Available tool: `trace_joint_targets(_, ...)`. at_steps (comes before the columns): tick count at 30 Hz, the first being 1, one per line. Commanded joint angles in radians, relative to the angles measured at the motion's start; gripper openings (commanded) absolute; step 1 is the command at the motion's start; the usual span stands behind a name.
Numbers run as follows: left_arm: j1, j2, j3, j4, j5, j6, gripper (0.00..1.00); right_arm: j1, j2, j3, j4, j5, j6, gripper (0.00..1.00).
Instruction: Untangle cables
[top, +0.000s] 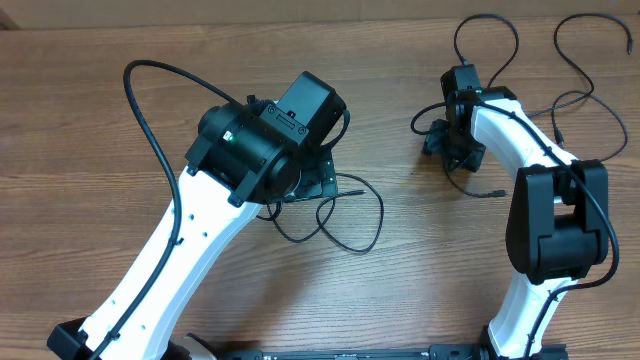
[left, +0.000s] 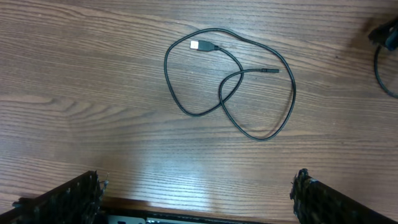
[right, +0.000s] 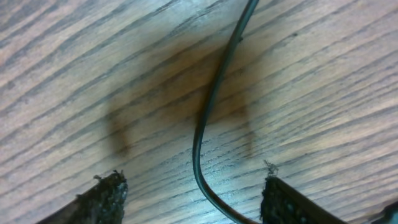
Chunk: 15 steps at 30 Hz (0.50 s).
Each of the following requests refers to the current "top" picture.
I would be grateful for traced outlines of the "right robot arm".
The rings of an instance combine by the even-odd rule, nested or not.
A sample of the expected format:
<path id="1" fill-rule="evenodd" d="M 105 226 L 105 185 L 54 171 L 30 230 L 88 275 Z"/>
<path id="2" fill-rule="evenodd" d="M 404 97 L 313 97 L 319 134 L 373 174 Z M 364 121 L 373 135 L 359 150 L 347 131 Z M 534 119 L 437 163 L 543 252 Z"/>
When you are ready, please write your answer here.
<path id="1" fill-rule="evenodd" d="M 445 173 L 475 172 L 491 151 L 514 181 L 505 243 L 514 268 L 475 359 L 563 359 L 541 340 L 565 295 L 597 287 L 617 270 L 619 245 L 608 217 L 608 173 L 553 143 L 506 87 L 484 87 L 471 64 L 440 78 L 445 116 L 426 131 L 425 155 Z"/>

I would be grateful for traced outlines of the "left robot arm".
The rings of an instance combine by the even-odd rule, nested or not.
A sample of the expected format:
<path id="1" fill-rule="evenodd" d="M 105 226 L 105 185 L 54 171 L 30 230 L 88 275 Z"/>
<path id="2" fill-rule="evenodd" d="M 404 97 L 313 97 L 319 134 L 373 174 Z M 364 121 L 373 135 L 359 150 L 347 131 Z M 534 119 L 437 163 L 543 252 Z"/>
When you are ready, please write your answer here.
<path id="1" fill-rule="evenodd" d="M 276 100 L 226 97 L 202 117 L 186 167 L 168 177 L 172 199 L 118 286 L 91 315 L 58 324 L 59 358 L 211 359 L 210 346 L 174 328 L 231 240 L 267 204 L 332 197 L 336 124 L 344 100 L 311 73 Z"/>

